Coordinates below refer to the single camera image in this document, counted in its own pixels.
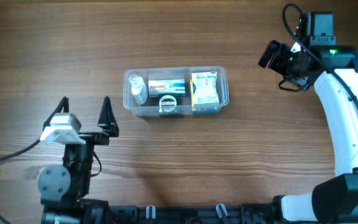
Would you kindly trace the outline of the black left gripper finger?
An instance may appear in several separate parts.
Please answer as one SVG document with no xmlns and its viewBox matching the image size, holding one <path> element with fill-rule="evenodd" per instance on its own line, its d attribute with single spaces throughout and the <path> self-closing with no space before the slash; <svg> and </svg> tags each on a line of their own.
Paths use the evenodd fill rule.
<svg viewBox="0 0 358 224">
<path fill-rule="evenodd" d="M 98 119 L 98 127 L 100 127 L 103 132 L 108 134 L 110 137 L 119 136 L 119 127 L 112 112 L 111 100 L 108 96 L 105 96 L 103 100 L 103 105 Z"/>
<path fill-rule="evenodd" d="M 47 126 L 50 126 L 50 122 L 56 113 L 68 113 L 69 112 L 69 99 L 67 97 L 63 97 L 59 102 L 58 106 L 51 113 L 51 115 L 47 118 L 47 120 L 43 123 L 43 129 Z"/>
</svg>

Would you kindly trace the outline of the white spray bottle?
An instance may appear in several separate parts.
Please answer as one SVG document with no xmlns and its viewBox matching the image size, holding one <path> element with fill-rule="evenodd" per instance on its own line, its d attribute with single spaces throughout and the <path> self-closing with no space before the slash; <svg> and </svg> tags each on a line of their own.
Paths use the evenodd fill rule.
<svg viewBox="0 0 358 224">
<path fill-rule="evenodd" d="M 137 75 L 132 74 L 129 77 L 129 83 L 131 84 L 131 93 L 135 98 L 136 102 L 140 106 L 144 106 L 148 99 L 148 88 L 145 84 L 144 79 Z"/>
</svg>

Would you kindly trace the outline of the white caplet medicine box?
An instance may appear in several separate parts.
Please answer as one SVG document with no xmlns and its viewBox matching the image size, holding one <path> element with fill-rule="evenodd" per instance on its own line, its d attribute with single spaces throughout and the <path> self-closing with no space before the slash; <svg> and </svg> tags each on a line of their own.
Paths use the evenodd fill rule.
<svg viewBox="0 0 358 224">
<path fill-rule="evenodd" d="M 150 97 L 158 97 L 160 95 L 178 95 L 184 96 L 185 80 L 149 80 L 148 93 Z"/>
</svg>

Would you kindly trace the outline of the green white small box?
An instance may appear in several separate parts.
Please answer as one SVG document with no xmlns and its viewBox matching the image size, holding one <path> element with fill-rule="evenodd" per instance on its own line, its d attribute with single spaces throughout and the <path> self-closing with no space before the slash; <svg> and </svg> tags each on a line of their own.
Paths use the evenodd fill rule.
<svg viewBox="0 0 358 224">
<path fill-rule="evenodd" d="M 173 95 L 163 95 L 158 102 L 159 115 L 174 115 L 178 113 L 178 100 Z"/>
</svg>

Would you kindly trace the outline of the white Hansaplast plaster box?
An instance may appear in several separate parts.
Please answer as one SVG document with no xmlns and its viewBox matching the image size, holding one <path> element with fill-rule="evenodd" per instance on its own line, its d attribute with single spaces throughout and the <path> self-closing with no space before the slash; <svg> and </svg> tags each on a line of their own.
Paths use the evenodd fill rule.
<svg viewBox="0 0 358 224">
<path fill-rule="evenodd" d="M 191 74 L 193 105 L 219 103 L 216 80 L 217 72 L 198 72 Z"/>
</svg>

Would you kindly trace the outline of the blue lozenge box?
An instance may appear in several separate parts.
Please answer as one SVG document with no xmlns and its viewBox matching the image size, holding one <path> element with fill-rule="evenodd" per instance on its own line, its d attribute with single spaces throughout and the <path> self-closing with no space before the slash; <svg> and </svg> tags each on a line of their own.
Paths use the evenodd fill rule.
<svg viewBox="0 0 358 224">
<path fill-rule="evenodd" d="M 193 105 L 193 87 L 192 87 L 192 81 L 191 81 L 191 106 L 192 106 L 192 112 L 194 114 L 196 113 L 212 113 L 217 112 L 219 103 L 210 103 L 210 104 L 203 104 L 203 105 Z"/>
</svg>

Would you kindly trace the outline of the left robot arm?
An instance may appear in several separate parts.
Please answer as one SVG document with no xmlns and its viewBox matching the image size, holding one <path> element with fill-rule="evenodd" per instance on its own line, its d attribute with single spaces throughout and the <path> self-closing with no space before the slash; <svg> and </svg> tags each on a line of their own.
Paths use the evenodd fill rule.
<svg viewBox="0 0 358 224">
<path fill-rule="evenodd" d="M 107 201 L 86 198 L 95 176 L 92 165 L 98 159 L 95 146 L 107 146 L 119 135 L 108 96 L 104 97 L 98 127 L 98 132 L 82 132 L 78 118 L 69 112 L 67 97 L 44 122 L 40 142 L 59 143 L 65 150 L 62 164 L 46 167 L 39 176 L 43 224 L 118 223 Z"/>
</svg>

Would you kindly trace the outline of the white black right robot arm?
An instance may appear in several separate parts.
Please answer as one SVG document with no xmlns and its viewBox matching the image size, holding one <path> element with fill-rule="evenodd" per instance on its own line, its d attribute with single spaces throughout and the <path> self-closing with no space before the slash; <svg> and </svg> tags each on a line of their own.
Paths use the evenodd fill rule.
<svg viewBox="0 0 358 224">
<path fill-rule="evenodd" d="M 348 45 L 305 49 L 269 42 L 259 60 L 298 85 L 312 86 L 321 101 L 334 148 L 334 178 L 309 193 L 276 196 L 275 223 L 358 223 L 358 54 Z"/>
</svg>

